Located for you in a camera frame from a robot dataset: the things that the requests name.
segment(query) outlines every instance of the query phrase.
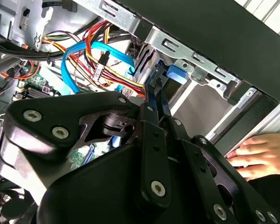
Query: black cable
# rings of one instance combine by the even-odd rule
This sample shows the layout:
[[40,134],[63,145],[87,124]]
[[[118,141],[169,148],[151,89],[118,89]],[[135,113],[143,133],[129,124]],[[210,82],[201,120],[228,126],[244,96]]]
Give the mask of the black cable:
[[[100,21],[100,19],[101,19],[100,17],[95,18],[93,21],[91,21],[84,27],[77,30],[74,34],[77,35],[77,34],[80,34],[84,31],[86,31],[87,29],[89,29],[90,27],[95,25],[98,21]],[[6,39],[2,35],[0,35],[0,53],[9,55],[9,56],[12,56],[15,58],[24,59],[24,60],[32,60],[32,61],[47,61],[48,55],[49,55],[49,59],[51,61],[61,60],[63,57],[63,54],[59,53],[59,52],[51,52],[51,53],[42,52],[42,51],[37,52],[37,51],[31,50],[31,49],[21,48],[15,44],[13,44],[11,41]]]
[[61,1],[47,1],[42,3],[42,8],[52,7],[52,6],[62,6]]
[[[102,20],[102,18],[98,16],[98,17],[95,18],[93,21],[89,22],[88,24],[86,24],[86,25],[83,26],[82,28],[78,29],[78,30],[74,33],[74,35],[79,35],[79,34],[83,33],[84,31],[86,31],[86,30],[88,30],[89,28],[93,27],[95,24],[97,24],[97,23],[100,22],[101,20]],[[54,34],[54,33],[57,33],[57,32],[56,32],[56,31],[53,31],[53,32],[51,32],[51,33],[48,33],[47,35]],[[66,38],[66,39],[63,39],[63,41],[64,41],[64,40],[70,39],[70,37],[68,37],[68,35],[57,35],[57,36],[58,36],[59,38],[61,38],[61,37]]]
[[109,43],[116,43],[119,41],[127,41],[130,40],[132,38],[132,35],[124,35],[124,36],[116,36],[116,37],[112,37],[108,39],[108,44]]

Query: metal slot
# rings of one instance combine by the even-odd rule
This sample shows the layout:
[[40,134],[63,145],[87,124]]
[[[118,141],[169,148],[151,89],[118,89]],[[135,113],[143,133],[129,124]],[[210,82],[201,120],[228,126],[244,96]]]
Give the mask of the metal slot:
[[130,34],[134,34],[140,22],[137,15],[111,0],[75,0],[75,2]]
[[170,41],[169,39],[164,39],[164,41],[162,42],[162,45],[165,48],[171,50],[172,52],[175,52],[174,48],[178,48],[179,47],[176,43]]

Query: metal frame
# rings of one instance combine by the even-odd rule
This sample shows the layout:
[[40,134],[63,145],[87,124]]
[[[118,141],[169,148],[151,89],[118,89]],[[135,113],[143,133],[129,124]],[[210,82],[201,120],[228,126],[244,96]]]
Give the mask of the metal frame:
[[[19,28],[22,22],[24,8],[30,10],[25,31]],[[12,40],[39,50],[45,26],[50,21],[52,14],[53,8],[49,7],[45,16],[42,17],[42,0],[18,0],[11,34]]]
[[[235,1],[219,0],[215,3],[213,0],[177,0],[174,8],[172,4],[160,5],[151,0],[119,0],[119,3],[111,0],[76,2],[112,22],[120,16],[119,11],[120,14],[134,12],[133,29],[126,26],[124,21],[116,25],[133,34],[137,18],[139,21],[142,17],[159,28],[151,29],[146,42],[161,52],[178,48],[171,52],[173,58],[188,59],[215,75],[218,75],[218,71],[214,64],[219,64],[219,69],[223,69],[219,74],[235,74],[280,102],[280,36]],[[112,11],[114,17],[110,18],[110,15],[99,7],[104,2],[118,10]],[[164,42],[167,46],[162,46],[162,41],[167,37],[170,41]],[[183,50],[184,46],[190,51],[182,53],[180,50]],[[272,77],[272,74],[278,74],[278,78]]]

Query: silver screw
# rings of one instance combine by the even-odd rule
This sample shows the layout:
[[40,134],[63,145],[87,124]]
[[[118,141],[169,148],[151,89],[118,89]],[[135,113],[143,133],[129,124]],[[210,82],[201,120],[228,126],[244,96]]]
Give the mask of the silver screw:
[[125,100],[125,99],[123,99],[123,98],[121,98],[121,97],[119,97],[118,99],[119,99],[119,101],[120,101],[121,103],[124,103],[124,104],[126,103],[126,100]]
[[221,205],[219,205],[219,204],[214,204],[214,211],[215,211],[215,214],[216,214],[220,219],[222,219],[223,221],[227,219],[226,212],[225,212],[225,210],[222,208]]
[[182,123],[181,123],[178,119],[175,119],[174,122],[175,122],[177,125],[182,125]]
[[276,216],[274,216],[270,211],[268,211],[267,214],[269,215],[269,217],[274,223],[278,223]]
[[28,72],[29,69],[28,69],[27,67],[23,67],[23,71],[24,71],[24,72]]
[[23,113],[23,116],[26,120],[31,122],[37,122],[42,119],[41,113],[34,110],[27,110]]
[[64,127],[54,127],[52,134],[59,139],[66,139],[69,136],[68,130],[66,130]]
[[250,91],[247,92],[247,96],[251,96],[252,94],[253,94],[253,91],[252,91],[252,90],[250,90]]
[[266,217],[261,213],[261,211],[255,210],[255,213],[261,221],[263,221],[263,222],[266,221]]
[[206,141],[204,138],[200,138],[199,140],[200,140],[203,144],[205,144],[205,145],[207,144],[207,141]]
[[150,106],[147,107],[150,111],[154,111],[154,109]]
[[166,194],[164,185],[159,181],[151,182],[151,190],[159,197],[164,197]]

